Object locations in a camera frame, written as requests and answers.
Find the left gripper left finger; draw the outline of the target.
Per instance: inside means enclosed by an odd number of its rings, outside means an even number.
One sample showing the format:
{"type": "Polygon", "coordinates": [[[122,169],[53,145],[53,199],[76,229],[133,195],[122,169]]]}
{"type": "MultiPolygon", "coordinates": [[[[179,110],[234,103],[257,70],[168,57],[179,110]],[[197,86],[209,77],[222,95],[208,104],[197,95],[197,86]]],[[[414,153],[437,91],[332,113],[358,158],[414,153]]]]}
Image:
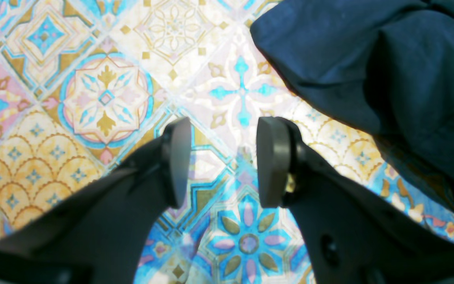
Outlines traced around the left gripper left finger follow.
{"type": "Polygon", "coordinates": [[[153,224],[184,203],[190,156],[184,117],[110,174],[0,239],[0,284],[131,284],[153,224]]]}

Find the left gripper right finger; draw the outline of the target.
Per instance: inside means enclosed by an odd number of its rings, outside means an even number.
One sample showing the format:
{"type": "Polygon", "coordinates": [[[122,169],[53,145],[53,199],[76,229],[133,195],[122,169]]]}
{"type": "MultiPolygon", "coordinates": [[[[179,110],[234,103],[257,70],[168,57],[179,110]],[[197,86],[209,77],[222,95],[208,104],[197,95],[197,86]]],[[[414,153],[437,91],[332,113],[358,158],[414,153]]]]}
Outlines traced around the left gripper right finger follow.
{"type": "Polygon", "coordinates": [[[454,284],[454,244],[425,230],[306,145],[282,117],[256,135],[263,208],[288,208],[318,284],[454,284]]]}

